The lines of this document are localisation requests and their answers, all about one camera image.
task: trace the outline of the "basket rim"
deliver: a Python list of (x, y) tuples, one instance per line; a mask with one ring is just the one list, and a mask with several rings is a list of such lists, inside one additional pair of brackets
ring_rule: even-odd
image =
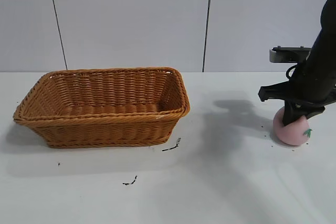
[[(134, 113), (104, 113), (104, 114), (86, 114), (86, 115), (49, 115), (49, 116), (24, 116), (23, 109), (32, 101), (35, 93), (43, 88), (44, 83), (49, 78), (58, 74), (85, 74), (85, 73), (125, 73), (141, 71), (167, 71), (176, 75), (176, 80), (180, 87), (182, 106), (176, 110), (161, 112), (134, 112)], [(17, 107), (13, 119), (16, 123), (27, 126), (57, 126), (57, 125), (76, 125), (76, 124), (101, 124), (101, 123), (123, 123), (123, 122), (151, 122), (157, 120), (174, 120), (188, 114), (190, 104), (182, 76), (179, 71), (170, 67), (148, 67), (148, 68), (110, 68), (110, 69), (78, 69), (78, 70), (60, 70), (53, 71), (43, 75), (31, 88), (29, 93)]]

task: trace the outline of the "green leaf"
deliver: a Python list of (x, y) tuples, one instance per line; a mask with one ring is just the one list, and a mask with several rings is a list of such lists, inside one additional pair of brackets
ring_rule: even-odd
[(307, 130), (303, 133), (303, 135), (307, 135), (307, 137), (310, 138), (311, 131), (312, 131), (312, 129), (307, 129)]

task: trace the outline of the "black cable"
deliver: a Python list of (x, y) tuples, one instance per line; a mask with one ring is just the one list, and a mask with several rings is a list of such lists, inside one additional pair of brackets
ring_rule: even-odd
[(294, 68), (296, 68), (298, 66), (298, 64), (291, 66), (287, 71), (286, 71), (286, 77), (290, 80), (292, 76), (289, 76), (289, 72), (291, 70), (293, 70)]

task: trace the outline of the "woven basket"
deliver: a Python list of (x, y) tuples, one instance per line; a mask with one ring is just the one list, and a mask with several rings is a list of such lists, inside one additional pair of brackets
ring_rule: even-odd
[(13, 118), (52, 148), (146, 146), (166, 142), (189, 109), (171, 68), (69, 70), (41, 77)]

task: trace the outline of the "white wall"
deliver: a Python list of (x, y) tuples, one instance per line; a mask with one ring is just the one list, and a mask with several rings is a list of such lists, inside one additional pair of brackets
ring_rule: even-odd
[(65, 69), (52, 0), (0, 0), (0, 71)]
[(211, 0), (205, 71), (277, 71), (277, 45), (311, 47), (326, 0)]
[(208, 0), (55, 0), (68, 68), (202, 71)]

